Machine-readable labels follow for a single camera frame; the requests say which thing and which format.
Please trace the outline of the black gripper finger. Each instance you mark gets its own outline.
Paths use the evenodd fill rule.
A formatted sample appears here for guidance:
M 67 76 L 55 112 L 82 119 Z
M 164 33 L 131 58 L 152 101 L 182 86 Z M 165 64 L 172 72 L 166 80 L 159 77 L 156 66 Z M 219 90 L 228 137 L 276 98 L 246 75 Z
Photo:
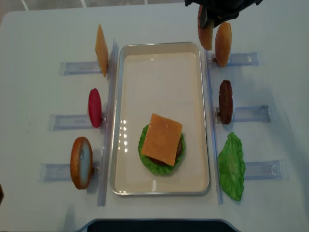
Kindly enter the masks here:
M 214 20 L 212 8 L 202 7 L 200 14 L 200 27 L 207 28 L 213 22 Z

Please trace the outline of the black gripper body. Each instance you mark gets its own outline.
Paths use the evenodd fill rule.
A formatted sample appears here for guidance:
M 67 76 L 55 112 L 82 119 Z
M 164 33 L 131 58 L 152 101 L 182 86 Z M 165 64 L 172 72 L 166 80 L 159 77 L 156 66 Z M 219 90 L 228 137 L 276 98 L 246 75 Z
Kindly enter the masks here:
M 239 13 L 249 6 L 259 5 L 262 0 L 185 0 L 185 6 L 192 3 L 202 7 L 212 8 L 214 24 L 221 24 L 230 19 L 236 19 Z

